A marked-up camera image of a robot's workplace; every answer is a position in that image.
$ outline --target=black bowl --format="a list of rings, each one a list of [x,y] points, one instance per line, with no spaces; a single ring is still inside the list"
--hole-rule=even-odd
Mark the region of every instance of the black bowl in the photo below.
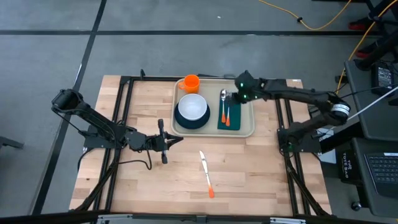
[[[209,105],[207,105],[207,110],[206,110],[205,114],[201,118],[199,118],[196,121],[190,121],[188,119],[185,119],[180,114],[180,111],[178,110],[178,104],[177,104],[177,105],[175,105],[175,108],[174,108],[174,118],[175,118],[175,121],[179,125],[181,125],[181,127],[183,127],[183,128],[198,129],[198,128],[203,127],[207,123],[207,121],[209,120],[209,118],[210,118],[210,108],[209,108]]]

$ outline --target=beige tray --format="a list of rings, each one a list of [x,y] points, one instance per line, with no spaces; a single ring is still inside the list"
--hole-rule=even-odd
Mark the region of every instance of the beige tray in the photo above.
[[[238,131],[232,130],[221,130],[217,129],[218,124],[218,107],[220,105],[220,91],[226,89],[228,91],[237,91],[234,80],[222,80],[222,79],[211,79],[201,78],[199,95],[204,97],[210,108],[210,119],[201,128],[198,129],[186,129],[181,127],[174,119],[175,105],[180,99],[187,93],[184,90],[178,88],[178,83],[182,82],[183,79],[179,80],[174,85],[173,93],[173,110],[172,110],[172,130],[175,134],[180,136],[206,136],[206,137],[234,137],[234,138],[245,138],[250,136],[254,132],[254,112],[252,103],[246,103],[241,107],[241,129]]]

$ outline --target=concrete floor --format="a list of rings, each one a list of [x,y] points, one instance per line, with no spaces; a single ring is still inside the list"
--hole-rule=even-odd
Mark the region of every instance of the concrete floor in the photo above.
[[[329,21],[341,2],[271,1],[294,11],[313,27]],[[91,30],[99,0],[3,0],[0,30]],[[352,4],[326,30],[347,30],[367,13]],[[305,30],[295,19],[257,0],[112,0],[99,30]],[[0,35],[0,135],[25,142],[23,150],[0,152],[0,217],[27,215],[45,169],[60,120],[50,101],[75,81],[88,35]],[[360,37],[246,35],[97,35],[80,92],[96,102],[103,75],[223,75],[249,70],[262,78],[299,78],[305,88],[334,90]],[[349,87],[342,90],[349,92]],[[81,128],[79,119],[72,122]],[[69,128],[45,201],[44,213],[68,210],[83,145]],[[342,184],[336,167],[323,166],[331,208],[341,218],[392,223],[368,209],[354,212],[355,188]]]

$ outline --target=knife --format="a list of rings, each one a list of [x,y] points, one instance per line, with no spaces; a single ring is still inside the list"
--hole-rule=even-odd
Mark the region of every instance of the knife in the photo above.
[[[213,188],[211,187],[210,178],[209,178],[209,172],[207,171],[206,158],[205,158],[205,155],[204,155],[204,153],[202,151],[199,151],[199,153],[200,153],[200,158],[201,158],[201,164],[203,165],[203,169],[205,170],[207,184],[209,186],[209,197],[213,198],[214,197],[214,191],[213,191]]]

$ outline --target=wooden table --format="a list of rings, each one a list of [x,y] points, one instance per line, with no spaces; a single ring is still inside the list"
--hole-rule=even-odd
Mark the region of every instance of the wooden table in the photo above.
[[[120,76],[103,78],[95,110],[111,119]],[[302,88],[300,80],[288,86]],[[158,134],[157,120],[165,131],[170,127],[174,82],[134,82],[127,125],[145,134]],[[169,163],[160,153],[151,152],[153,169],[142,163],[119,166],[112,212],[179,213],[208,215],[292,215],[283,157],[279,154],[276,129],[279,127],[275,101],[253,101],[256,130],[248,138],[184,138],[171,147]],[[309,119],[306,104],[291,102],[294,121]],[[284,114],[284,123],[288,124]],[[215,198],[209,198],[199,150],[205,153]],[[81,162],[70,208],[76,208],[98,182],[104,149],[95,149]],[[331,212],[319,161],[301,153],[305,183],[317,202]],[[146,153],[122,150],[121,160],[143,159]],[[105,186],[100,208],[104,208]],[[299,189],[298,207],[303,213]]]

